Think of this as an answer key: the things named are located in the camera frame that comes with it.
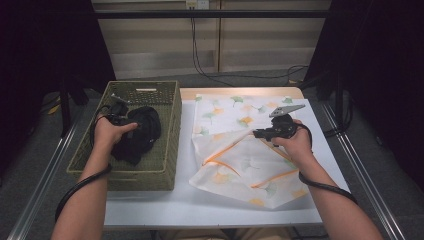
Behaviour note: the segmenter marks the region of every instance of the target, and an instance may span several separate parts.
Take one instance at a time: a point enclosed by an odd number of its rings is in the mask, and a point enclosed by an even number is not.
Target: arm
[[[136,123],[114,126],[100,118],[93,150],[78,182],[106,169],[113,145]],[[66,203],[53,230],[52,239],[100,239],[106,210],[107,177],[101,177],[77,191]]]
[[[298,129],[290,139],[273,138],[272,143],[286,149],[307,179],[338,187],[314,157],[305,129]],[[309,190],[331,239],[382,239],[371,219],[350,199],[314,187]]]

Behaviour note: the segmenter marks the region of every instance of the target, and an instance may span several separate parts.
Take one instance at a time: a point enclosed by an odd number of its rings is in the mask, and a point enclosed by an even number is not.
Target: gray floor
[[[268,76],[272,74],[283,75],[285,71],[264,73]],[[290,79],[301,78],[292,75]],[[183,87],[205,87],[205,86],[224,86],[211,80],[202,79],[199,81],[198,75],[157,78],[157,80],[177,79],[181,80]],[[243,79],[243,86],[284,86],[287,79],[246,79],[242,77],[227,77],[220,80],[227,81],[233,85],[240,86],[240,79]],[[90,96],[90,103],[84,110],[82,121],[89,121],[90,111],[96,107],[100,95],[87,90]],[[307,89],[304,92],[305,98],[311,102],[312,108],[318,118],[323,130],[330,129],[322,102],[317,101],[315,90]],[[55,93],[46,96],[46,100],[54,96]],[[72,111],[81,108],[72,106]],[[37,187],[37,183],[46,169],[51,156],[58,145],[61,133],[60,112],[53,115],[47,115],[43,112],[40,121],[35,128],[31,138],[22,148],[19,156],[16,158],[8,172],[3,176],[2,187],[0,188],[0,239],[7,239],[18,220],[22,210],[26,206],[31,194]],[[347,135],[355,147],[360,159],[362,160],[367,172],[371,176],[379,193],[387,204],[388,209],[394,216],[394,220],[399,224],[401,232],[405,239],[423,239],[422,226],[424,226],[424,194],[415,186],[409,177],[399,168],[389,149],[381,146],[376,140],[373,129],[367,124],[361,113],[354,109],[354,119]],[[359,204],[377,223],[382,232],[386,232],[381,224],[378,211],[368,200],[360,180],[352,170],[350,162],[346,157],[343,148],[337,137],[328,138],[333,154],[349,184],[350,189],[358,198]],[[63,193],[56,193],[60,199]],[[27,239],[46,239],[50,234],[50,229],[54,222],[52,216],[54,212],[46,206],[40,207],[41,215],[37,216],[37,229],[32,228],[28,232]],[[299,226],[298,231],[302,235],[321,235],[325,230],[320,226]],[[385,239],[390,239],[389,234],[384,234]],[[103,239],[150,239],[147,231],[107,231]]]

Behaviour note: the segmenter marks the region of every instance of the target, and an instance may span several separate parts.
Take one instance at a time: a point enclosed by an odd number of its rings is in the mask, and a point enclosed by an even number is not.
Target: woven basket
[[[112,94],[130,101],[129,111],[150,106],[159,114],[162,135],[153,148],[142,156],[139,164],[133,166],[117,161],[111,156],[113,167],[109,176],[109,191],[155,191],[172,190],[178,156],[178,141],[181,123],[181,95],[177,81],[113,81],[109,82],[99,103],[112,105]],[[67,173],[78,178],[91,153],[89,127],[77,151],[68,165]]]

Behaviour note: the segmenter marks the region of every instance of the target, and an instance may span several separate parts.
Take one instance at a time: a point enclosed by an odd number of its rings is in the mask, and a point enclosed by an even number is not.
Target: white table
[[[288,88],[225,88],[232,94],[290,95],[302,98],[300,91]],[[188,181],[197,172],[191,132],[194,120],[194,93],[221,93],[210,89],[181,89],[183,98],[181,132],[173,191],[109,192],[106,229],[165,229],[165,228],[233,228],[252,226],[288,226],[321,224],[310,194],[267,209],[253,204],[205,192]],[[343,189],[348,189],[317,119],[307,100],[305,108],[296,111],[296,117],[307,125],[313,135],[313,151],[321,165]]]

